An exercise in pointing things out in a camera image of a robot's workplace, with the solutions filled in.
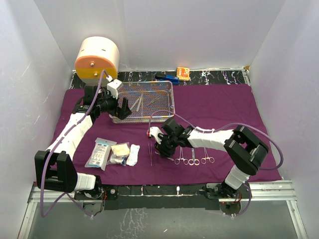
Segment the metal scalpel handle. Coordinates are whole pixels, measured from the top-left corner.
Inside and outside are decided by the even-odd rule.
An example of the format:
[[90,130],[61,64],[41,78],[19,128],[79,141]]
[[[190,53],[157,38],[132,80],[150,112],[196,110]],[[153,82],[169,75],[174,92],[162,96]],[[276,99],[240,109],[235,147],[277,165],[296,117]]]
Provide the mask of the metal scalpel handle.
[[133,105],[131,106],[130,110],[133,111],[134,110],[134,107],[136,107],[135,111],[136,112],[139,112],[140,111],[140,108],[141,108],[141,105],[142,105],[142,100],[143,100],[143,94],[141,94],[137,100],[133,103]]

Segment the thin metal tweezers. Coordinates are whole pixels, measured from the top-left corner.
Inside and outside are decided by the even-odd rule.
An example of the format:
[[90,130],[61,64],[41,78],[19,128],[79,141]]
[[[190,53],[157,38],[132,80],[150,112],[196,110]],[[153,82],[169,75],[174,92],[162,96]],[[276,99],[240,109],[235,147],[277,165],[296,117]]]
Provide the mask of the thin metal tweezers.
[[153,155],[153,147],[152,144],[148,142],[148,148],[149,148],[149,156],[150,156],[150,165],[153,165],[153,161],[152,161],[152,155]]

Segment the metal forceps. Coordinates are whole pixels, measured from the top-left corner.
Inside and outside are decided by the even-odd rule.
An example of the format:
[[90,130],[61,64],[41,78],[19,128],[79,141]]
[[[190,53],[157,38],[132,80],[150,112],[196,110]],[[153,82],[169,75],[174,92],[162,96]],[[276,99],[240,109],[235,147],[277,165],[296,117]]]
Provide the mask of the metal forceps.
[[208,155],[208,152],[207,152],[206,148],[204,148],[203,150],[204,150],[204,157],[201,158],[201,160],[200,160],[201,164],[206,164],[207,162],[214,163],[215,162],[214,157],[210,157]]
[[181,162],[182,162],[184,165],[188,165],[188,164],[189,164],[188,159],[184,158],[183,148],[182,148],[182,147],[181,147],[180,150],[179,150],[179,158],[176,158],[176,159],[174,160],[175,165],[179,165]]

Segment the wire mesh metal tray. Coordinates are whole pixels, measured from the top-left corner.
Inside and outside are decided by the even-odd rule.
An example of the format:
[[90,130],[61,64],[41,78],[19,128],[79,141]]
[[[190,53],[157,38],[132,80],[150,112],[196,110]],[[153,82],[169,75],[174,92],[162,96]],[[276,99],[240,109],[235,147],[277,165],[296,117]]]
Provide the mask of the wire mesh metal tray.
[[132,113],[124,120],[109,116],[114,123],[145,123],[152,117],[152,122],[164,122],[174,116],[175,105],[173,95],[173,85],[170,81],[150,81],[150,82],[124,82],[119,90],[119,106],[122,105],[123,98],[129,100],[129,108],[143,94],[142,105],[139,112],[134,107]]

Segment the metal surgical scissors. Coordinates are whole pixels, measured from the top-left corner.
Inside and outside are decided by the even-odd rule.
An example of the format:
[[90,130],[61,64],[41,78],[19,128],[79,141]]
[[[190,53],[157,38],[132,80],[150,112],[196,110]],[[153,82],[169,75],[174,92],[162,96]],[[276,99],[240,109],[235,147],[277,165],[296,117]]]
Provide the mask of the metal surgical scissors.
[[191,149],[191,159],[188,160],[188,164],[191,166],[198,166],[200,164],[200,160],[195,157],[194,148]]

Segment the beige bandage roll packet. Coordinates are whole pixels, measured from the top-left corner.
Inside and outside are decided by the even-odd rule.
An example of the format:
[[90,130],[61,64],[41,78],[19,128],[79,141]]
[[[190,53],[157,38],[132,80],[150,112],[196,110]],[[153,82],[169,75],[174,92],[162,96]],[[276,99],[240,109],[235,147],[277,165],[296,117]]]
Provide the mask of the beige bandage roll packet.
[[111,149],[116,156],[127,156],[130,154],[130,147],[127,143],[113,145]]

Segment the small blue white packet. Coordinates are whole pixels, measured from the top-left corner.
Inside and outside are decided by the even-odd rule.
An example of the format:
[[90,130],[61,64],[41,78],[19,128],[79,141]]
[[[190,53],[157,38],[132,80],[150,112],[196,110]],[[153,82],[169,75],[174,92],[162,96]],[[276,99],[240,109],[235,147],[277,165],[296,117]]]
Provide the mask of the small blue white packet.
[[112,155],[110,156],[110,158],[107,161],[107,165],[114,165],[114,164],[119,164],[122,166],[126,166],[126,162],[128,159],[128,155],[124,155],[124,156],[117,156],[115,154],[112,153]]

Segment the white gauze packet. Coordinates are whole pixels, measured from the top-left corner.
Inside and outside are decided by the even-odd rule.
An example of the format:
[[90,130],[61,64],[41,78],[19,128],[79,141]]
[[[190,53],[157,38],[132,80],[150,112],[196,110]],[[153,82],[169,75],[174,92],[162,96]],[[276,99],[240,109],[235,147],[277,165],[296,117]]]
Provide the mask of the white gauze packet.
[[115,141],[96,138],[95,146],[85,164],[85,168],[100,168],[105,171],[107,161],[110,155],[111,147],[116,145]]

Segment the round white drawer box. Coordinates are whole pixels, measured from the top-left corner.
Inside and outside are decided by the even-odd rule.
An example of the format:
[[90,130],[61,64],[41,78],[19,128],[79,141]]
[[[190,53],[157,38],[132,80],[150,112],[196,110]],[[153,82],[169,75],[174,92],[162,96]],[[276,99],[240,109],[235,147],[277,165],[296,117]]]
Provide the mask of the round white drawer box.
[[119,61],[119,49],[112,40],[92,36],[81,44],[75,60],[75,71],[85,84],[97,85],[103,70],[113,79],[118,77]]

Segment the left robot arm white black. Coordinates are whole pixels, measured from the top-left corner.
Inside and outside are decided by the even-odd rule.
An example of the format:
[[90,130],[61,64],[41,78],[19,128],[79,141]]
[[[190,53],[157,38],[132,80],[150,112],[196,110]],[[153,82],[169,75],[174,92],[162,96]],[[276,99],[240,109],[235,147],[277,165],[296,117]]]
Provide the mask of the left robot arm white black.
[[93,199],[102,195],[100,178],[78,173],[72,160],[85,133],[101,113],[108,113],[120,120],[132,113],[126,97],[119,102],[119,93],[123,88],[119,80],[108,83],[106,87],[90,84],[84,87],[84,96],[76,102],[63,131],[46,150],[39,150],[34,157],[36,182],[40,190],[63,193],[85,191]]

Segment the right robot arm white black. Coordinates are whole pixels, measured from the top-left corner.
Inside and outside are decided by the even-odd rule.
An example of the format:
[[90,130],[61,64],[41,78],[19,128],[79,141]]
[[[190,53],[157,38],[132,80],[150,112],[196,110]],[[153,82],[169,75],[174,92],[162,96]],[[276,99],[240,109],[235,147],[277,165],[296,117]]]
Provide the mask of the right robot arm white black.
[[222,183],[216,186],[215,195],[229,198],[235,197],[242,184],[246,183],[250,176],[257,174],[269,153],[269,147],[244,125],[216,131],[191,125],[184,128],[173,118],[169,118],[161,128],[150,127],[148,137],[155,139],[156,150],[160,156],[166,158],[171,158],[178,146],[227,152],[234,166]]

